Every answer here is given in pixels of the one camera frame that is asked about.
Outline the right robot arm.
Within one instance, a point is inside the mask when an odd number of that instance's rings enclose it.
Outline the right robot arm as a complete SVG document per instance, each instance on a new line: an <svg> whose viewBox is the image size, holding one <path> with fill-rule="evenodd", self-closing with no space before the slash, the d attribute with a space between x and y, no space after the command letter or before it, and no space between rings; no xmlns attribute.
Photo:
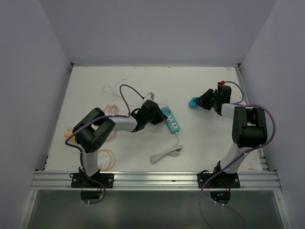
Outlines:
<svg viewBox="0 0 305 229"><path fill-rule="evenodd" d="M212 181L217 187L229 182L228 174L237 173L247 155L267 142L265 111L259 107L245 107L231 103L232 89L226 81L217 84L216 89L208 89L192 102L204 110L214 111L222 117L232 119L232 145L214 168Z"/></svg>

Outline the pink power strip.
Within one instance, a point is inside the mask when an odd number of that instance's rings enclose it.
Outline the pink power strip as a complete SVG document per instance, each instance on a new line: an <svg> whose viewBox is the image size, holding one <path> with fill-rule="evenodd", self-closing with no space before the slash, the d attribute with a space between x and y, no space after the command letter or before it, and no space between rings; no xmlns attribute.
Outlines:
<svg viewBox="0 0 305 229"><path fill-rule="evenodd" d="M65 139L67 139L68 137L70 137L70 136L73 134L72 131L73 131L73 126L70 127L70 128L67 130L67 132L65 133L65 135L64 135ZM75 137L74 137L74 136L73 136L69 141L70 141L71 143L73 143L73 144L76 143Z"/></svg>

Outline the blue plug adapter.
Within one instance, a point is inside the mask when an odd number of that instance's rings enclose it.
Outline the blue plug adapter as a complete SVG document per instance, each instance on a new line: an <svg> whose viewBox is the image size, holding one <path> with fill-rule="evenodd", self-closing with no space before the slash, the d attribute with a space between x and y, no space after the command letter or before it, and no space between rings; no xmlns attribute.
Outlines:
<svg viewBox="0 0 305 229"><path fill-rule="evenodd" d="M195 100L197 99L198 97L193 97L189 102L188 102L188 106L190 108L196 108L198 106L198 104L195 102Z"/></svg>

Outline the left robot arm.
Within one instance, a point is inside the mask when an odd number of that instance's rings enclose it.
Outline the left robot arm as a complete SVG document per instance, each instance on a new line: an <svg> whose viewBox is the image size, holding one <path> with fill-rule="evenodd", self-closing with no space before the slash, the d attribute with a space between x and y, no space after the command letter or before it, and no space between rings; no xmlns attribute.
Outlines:
<svg viewBox="0 0 305 229"><path fill-rule="evenodd" d="M166 119L158 104L151 100L145 101L128 116L112 115L94 108L74 127L71 135L81 153L83 183L88 187L98 184L98 150L112 132L135 133L143 130L147 124L157 125Z"/></svg>

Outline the teal power strip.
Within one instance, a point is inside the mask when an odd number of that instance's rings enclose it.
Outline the teal power strip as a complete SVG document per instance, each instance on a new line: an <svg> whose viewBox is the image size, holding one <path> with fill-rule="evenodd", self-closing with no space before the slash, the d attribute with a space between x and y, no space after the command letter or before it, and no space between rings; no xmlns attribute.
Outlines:
<svg viewBox="0 0 305 229"><path fill-rule="evenodd" d="M163 112L163 114L165 116L167 116L166 123L167 123L167 126L168 126L171 134L178 133L180 131L180 126L179 126L176 118L174 117L171 109L169 107L163 107L161 109L161 111Z"/></svg>

